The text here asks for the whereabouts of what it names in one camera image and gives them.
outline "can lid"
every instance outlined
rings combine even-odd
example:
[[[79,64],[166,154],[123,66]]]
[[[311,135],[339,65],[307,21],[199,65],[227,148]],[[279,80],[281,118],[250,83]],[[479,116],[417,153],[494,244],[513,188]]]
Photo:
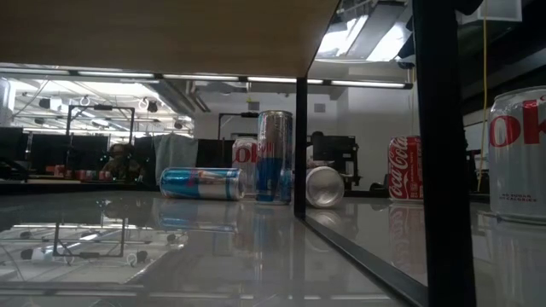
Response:
[[[307,174],[305,196],[312,206],[329,208],[343,198],[345,184],[340,174],[331,167],[321,166]]]
[[[260,112],[260,114],[276,114],[276,113],[279,115],[292,116],[292,113],[290,113],[289,111],[282,111],[282,110],[267,110],[267,111]]]
[[[495,97],[495,100],[506,98],[506,96],[516,95],[516,94],[519,94],[519,93],[525,93],[525,92],[533,91],[533,90],[546,90],[546,85],[532,86],[532,87],[528,87],[528,88],[524,88],[524,89],[511,90],[509,92],[506,92],[504,94],[501,94],[501,95]]]

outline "wall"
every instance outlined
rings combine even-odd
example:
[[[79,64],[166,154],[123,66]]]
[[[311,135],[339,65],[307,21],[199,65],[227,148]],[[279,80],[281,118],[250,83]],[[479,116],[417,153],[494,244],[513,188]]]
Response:
[[[362,179],[360,186],[353,189],[369,190],[371,183],[383,182],[387,148],[393,136],[419,135],[416,92],[351,88],[341,96],[338,132],[355,136],[360,147],[358,170]]]
[[[204,93],[201,98],[211,109],[211,113],[195,114],[195,138],[216,139],[218,136],[218,114],[219,113],[241,113],[248,112],[248,94],[234,93],[223,96],[217,93]],[[253,101],[260,102],[260,110],[282,110],[289,111],[295,118],[296,95],[275,93],[251,94]],[[326,113],[314,113],[314,104],[324,103]],[[328,95],[308,95],[307,97],[307,132],[310,135],[315,130],[321,130],[326,135],[337,135],[337,103],[330,101]],[[257,133],[258,123],[256,119],[242,119],[241,117],[230,116],[222,118],[222,130],[220,137],[231,139],[232,133]]]

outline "diet coke can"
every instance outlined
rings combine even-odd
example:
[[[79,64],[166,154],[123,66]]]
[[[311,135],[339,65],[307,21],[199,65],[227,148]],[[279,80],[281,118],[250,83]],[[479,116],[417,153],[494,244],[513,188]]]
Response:
[[[397,136],[389,144],[388,185],[391,200],[422,201],[421,138]]]
[[[241,137],[233,143],[231,167],[241,170],[241,182],[245,189],[245,195],[256,193],[256,140],[250,137]]]
[[[546,218],[546,87],[500,95],[489,114],[491,208]]]

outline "ceiling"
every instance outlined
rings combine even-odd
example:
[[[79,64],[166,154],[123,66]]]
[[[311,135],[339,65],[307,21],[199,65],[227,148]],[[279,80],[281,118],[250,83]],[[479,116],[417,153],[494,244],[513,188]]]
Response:
[[[6,1],[0,61],[304,77],[338,0]]]
[[[89,106],[83,112],[80,108],[72,111],[75,119],[71,121],[71,130],[76,134],[104,132],[118,142],[121,137],[128,136],[131,112],[93,108],[95,105],[108,105],[135,108],[133,130],[136,136],[171,131],[193,134],[192,119],[175,113],[157,92],[143,84],[30,78],[9,78],[8,81],[15,87],[14,121],[11,125],[35,133],[64,133],[68,106]],[[40,106],[42,99],[49,99],[49,107]],[[147,110],[150,101],[157,101],[156,113]],[[183,123],[182,129],[174,127],[176,120]]]

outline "person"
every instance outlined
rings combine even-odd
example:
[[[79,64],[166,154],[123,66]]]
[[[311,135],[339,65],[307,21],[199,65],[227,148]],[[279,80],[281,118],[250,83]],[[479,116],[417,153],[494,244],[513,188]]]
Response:
[[[109,171],[112,174],[112,178],[127,179],[127,171],[129,171],[129,180],[134,181],[138,179],[141,181],[144,176],[144,169],[134,159],[131,159],[132,146],[130,144],[114,144],[109,150],[112,157],[102,167],[103,171]]]
[[[315,131],[311,134],[311,143],[315,143],[318,137],[322,137],[324,134],[322,131]],[[313,145],[307,147],[307,169],[312,169],[318,166],[328,166],[331,162],[328,161],[315,161],[313,159]]]

